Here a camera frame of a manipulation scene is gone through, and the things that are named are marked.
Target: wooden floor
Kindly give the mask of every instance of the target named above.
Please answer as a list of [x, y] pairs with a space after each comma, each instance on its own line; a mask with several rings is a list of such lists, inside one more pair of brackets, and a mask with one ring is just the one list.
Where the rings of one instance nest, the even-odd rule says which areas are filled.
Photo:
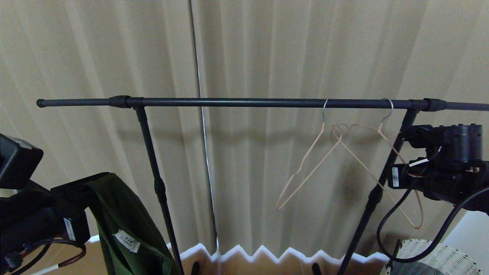
[[[32, 274], [46, 267], [55, 265], [65, 259], [68, 259], [79, 252], [79, 249], [53, 244], [47, 254], [32, 267], [26, 274]], [[37, 252], [29, 255], [25, 261], [34, 257]], [[321, 267], [323, 275], [336, 274], [339, 264], [338, 259], [332, 259], [325, 253], [318, 253], [316, 256], [306, 260], [302, 257], [286, 252], [280, 259], [276, 259], [266, 249], [258, 250], [252, 257], [246, 255], [239, 247], [221, 257], [221, 266], [219, 267], [218, 257], [210, 256], [209, 253], [201, 247], [182, 253], [182, 260], [185, 274], [189, 275], [192, 265], [195, 261], [200, 263], [200, 275], [312, 275], [311, 266], [317, 262]], [[385, 261], [378, 257], [369, 257], [363, 260], [353, 259], [350, 263], [346, 274], [352, 275], [377, 275], [381, 271]], [[87, 243], [87, 255], [80, 261], [69, 266], [51, 271], [49, 275], [106, 275], [105, 263], [102, 256], [102, 250], [99, 242]]]

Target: white wall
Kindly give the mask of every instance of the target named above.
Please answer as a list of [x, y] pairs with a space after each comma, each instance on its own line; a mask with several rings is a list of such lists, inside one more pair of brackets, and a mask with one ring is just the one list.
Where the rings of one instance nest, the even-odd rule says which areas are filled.
[[463, 251], [477, 263], [483, 273], [489, 274], [489, 216], [482, 212], [467, 212], [444, 244]]

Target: brown floor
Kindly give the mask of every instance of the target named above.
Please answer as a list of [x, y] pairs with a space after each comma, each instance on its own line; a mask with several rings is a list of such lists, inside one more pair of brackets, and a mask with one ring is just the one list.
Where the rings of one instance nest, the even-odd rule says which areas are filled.
[[[32, 274], [59, 263], [67, 258], [76, 255], [79, 252], [77, 248], [54, 244], [48, 250], [47, 254], [32, 267], [26, 274]], [[28, 262], [37, 252], [29, 255], [24, 262]], [[212, 261], [206, 251], [197, 250], [191, 256], [182, 261], [185, 274], [189, 275], [192, 265], [195, 261], [200, 263], [200, 275], [213, 275], [218, 273], [216, 261]], [[318, 256], [312, 262], [317, 262], [321, 267], [323, 275], [336, 274], [339, 260], [327, 261]], [[371, 260], [368, 263], [361, 264], [352, 261], [347, 274], [352, 275], [377, 275], [385, 263], [380, 260]], [[99, 242], [87, 243], [87, 255], [80, 261], [69, 266], [51, 271], [49, 275], [106, 275], [105, 263], [102, 256], [102, 250]], [[286, 254], [282, 257], [279, 264], [269, 258], [266, 253], [258, 252], [253, 262], [249, 262], [245, 256], [236, 253], [229, 257], [221, 264], [222, 275], [312, 275], [311, 263], [304, 263], [292, 254]]]

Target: wicker basket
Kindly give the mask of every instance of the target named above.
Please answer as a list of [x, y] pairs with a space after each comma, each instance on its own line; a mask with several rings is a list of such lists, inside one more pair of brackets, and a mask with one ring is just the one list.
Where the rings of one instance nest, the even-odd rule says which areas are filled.
[[[398, 258], [411, 258], [423, 252], [431, 241], [409, 239], [402, 242]], [[455, 248], [439, 244], [428, 256], [414, 263], [394, 262], [385, 275], [482, 275], [474, 261]]]

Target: horizontal bar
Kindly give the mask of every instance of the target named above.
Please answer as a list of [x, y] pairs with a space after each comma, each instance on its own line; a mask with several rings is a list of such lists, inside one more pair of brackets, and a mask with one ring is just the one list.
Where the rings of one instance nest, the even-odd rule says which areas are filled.
[[[55, 106], [178, 106], [178, 107], [279, 107], [279, 108], [322, 108], [326, 99], [288, 98], [144, 98], [115, 96], [95, 99], [39, 99], [39, 107]], [[392, 100], [394, 109], [437, 111], [432, 103], [442, 104], [439, 110], [489, 111], [489, 104], [458, 103], [442, 100]], [[385, 99], [329, 99], [327, 108], [390, 109]]]

